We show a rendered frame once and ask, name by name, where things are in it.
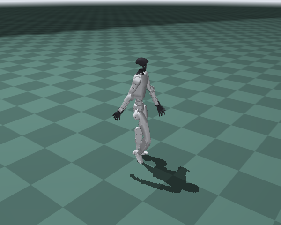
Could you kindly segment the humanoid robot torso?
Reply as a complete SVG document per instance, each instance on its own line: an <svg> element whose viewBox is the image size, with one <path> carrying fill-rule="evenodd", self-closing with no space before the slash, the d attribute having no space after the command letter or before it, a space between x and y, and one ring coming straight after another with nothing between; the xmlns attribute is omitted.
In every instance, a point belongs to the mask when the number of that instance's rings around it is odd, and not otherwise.
<svg viewBox="0 0 281 225"><path fill-rule="evenodd" d="M143 72L144 75L141 75L142 73L140 73L139 75L134 75L134 78L139 77L141 78L141 83L140 85L137 87L136 91L133 93L135 100L135 104L133 106L133 110L135 112L136 109L139 109L139 111L143 111L144 110L144 103L143 103L143 98L145 97L146 94L146 88L147 88L147 83L148 83L148 77L147 74L145 72Z"/></svg>

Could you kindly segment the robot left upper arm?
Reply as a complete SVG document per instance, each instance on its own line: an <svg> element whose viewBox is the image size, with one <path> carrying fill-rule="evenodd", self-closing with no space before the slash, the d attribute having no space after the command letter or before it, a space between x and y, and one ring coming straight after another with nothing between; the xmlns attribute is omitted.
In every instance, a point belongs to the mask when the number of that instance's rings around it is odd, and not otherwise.
<svg viewBox="0 0 281 225"><path fill-rule="evenodd" d="M147 74L147 77L148 77L148 72L145 71L145 73ZM150 85L150 80L149 80L149 77L148 77L147 90L148 90L149 92L152 92L154 89L155 89L154 86L151 86L151 85Z"/></svg>

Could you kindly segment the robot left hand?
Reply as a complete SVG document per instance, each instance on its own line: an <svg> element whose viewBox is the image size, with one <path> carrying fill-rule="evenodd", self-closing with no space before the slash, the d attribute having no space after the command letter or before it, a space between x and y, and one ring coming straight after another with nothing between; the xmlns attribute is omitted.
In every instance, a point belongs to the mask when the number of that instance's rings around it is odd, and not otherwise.
<svg viewBox="0 0 281 225"><path fill-rule="evenodd" d="M159 104L159 105L156 105L156 107L157 107L159 116L165 115L165 112L164 112L165 108L163 108L163 107L160 105L160 102L159 102L159 101L158 101L158 104ZM165 111L166 111L166 110L165 110Z"/></svg>

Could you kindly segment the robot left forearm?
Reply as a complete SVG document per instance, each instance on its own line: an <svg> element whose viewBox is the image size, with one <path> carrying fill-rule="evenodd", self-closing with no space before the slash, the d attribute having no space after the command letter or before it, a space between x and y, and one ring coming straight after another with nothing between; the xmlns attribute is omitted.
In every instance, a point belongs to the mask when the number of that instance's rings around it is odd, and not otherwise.
<svg viewBox="0 0 281 225"><path fill-rule="evenodd" d="M156 97L156 94L155 94L155 90L153 90L152 92L150 92L150 96L152 97L152 100L154 102L155 105L159 105L158 104L158 99Z"/></svg>

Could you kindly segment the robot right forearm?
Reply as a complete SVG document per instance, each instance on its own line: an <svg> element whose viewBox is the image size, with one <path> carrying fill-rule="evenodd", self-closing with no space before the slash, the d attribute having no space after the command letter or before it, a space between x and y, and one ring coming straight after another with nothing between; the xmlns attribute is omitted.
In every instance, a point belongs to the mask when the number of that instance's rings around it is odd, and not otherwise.
<svg viewBox="0 0 281 225"><path fill-rule="evenodd" d="M126 109L126 107L128 106L128 104L130 103L131 99L131 95L127 95L126 98L124 99L123 104L121 105L121 107L118 109L119 112L122 112L123 110Z"/></svg>

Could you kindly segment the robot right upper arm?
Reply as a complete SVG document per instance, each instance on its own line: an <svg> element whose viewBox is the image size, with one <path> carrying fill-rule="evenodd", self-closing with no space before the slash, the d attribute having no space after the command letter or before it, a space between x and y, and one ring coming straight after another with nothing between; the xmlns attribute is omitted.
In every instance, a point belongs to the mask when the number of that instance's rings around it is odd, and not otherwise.
<svg viewBox="0 0 281 225"><path fill-rule="evenodd" d="M130 90L128 92L128 95L131 95L130 101L134 100L133 93L136 91L136 89L140 85L140 83L141 83L141 78L139 78L139 77L134 78L134 80L132 82L132 85L131 85L131 88L130 88Z"/></svg>

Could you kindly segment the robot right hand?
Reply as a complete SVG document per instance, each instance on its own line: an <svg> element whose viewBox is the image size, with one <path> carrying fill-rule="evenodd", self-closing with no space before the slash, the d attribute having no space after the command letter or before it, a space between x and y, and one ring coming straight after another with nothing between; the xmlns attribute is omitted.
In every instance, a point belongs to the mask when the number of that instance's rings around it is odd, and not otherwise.
<svg viewBox="0 0 281 225"><path fill-rule="evenodd" d="M123 110L123 111L124 111L124 110ZM122 111L122 112L123 112L123 111ZM114 116L113 118L115 118L116 120L118 120L118 118L119 118L119 120L120 120L120 115L121 115L122 112L119 112L119 111L117 110L117 112L115 112L115 113L113 114L113 116Z"/></svg>

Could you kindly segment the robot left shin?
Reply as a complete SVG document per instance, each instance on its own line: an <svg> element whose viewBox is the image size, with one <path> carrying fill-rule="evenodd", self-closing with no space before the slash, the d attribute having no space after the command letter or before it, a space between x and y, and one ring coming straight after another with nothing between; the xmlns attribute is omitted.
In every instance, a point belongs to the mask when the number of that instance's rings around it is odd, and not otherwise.
<svg viewBox="0 0 281 225"><path fill-rule="evenodd" d="M141 133L140 135L135 134L136 150L139 150L139 148L140 148L140 143L142 141L142 136L143 136L143 133Z"/></svg>

